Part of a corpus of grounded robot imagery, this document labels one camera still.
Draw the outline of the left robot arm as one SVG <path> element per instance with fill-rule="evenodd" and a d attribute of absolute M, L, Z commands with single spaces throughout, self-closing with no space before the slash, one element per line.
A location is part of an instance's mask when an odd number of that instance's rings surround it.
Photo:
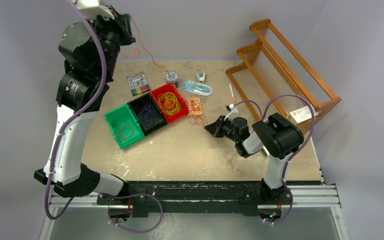
<path fill-rule="evenodd" d="M 58 50 L 64 57 L 65 74 L 56 94 L 57 125 L 48 161 L 34 178 L 64 198 L 90 193 L 109 195 L 118 205 L 126 203 L 129 191 L 124 181 L 100 173 L 82 163 L 82 155 L 93 120 L 113 81 L 122 46 L 133 44 L 131 16 L 127 13 L 83 24 L 76 22 L 63 32 Z"/>

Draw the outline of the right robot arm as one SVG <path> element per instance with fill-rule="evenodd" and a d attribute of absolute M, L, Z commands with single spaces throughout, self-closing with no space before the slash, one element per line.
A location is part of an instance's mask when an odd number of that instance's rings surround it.
<path fill-rule="evenodd" d="M 266 153 L 269 163 L 261 180 L 260 196 L 268 204 L 280 198 L 285 188 L 283 178 L 287 160 L 304 143 L 304 135 L 299 128 L 279 113 L 274 113 L 268 117 L 267 122 L 255 122 L 252 131 L 245 118 L 226 115 L 219 116 L 204 129 L 215 138 L 226 137 L 233 141 L 236 152 L 243 158 L 258 152 Z"/>

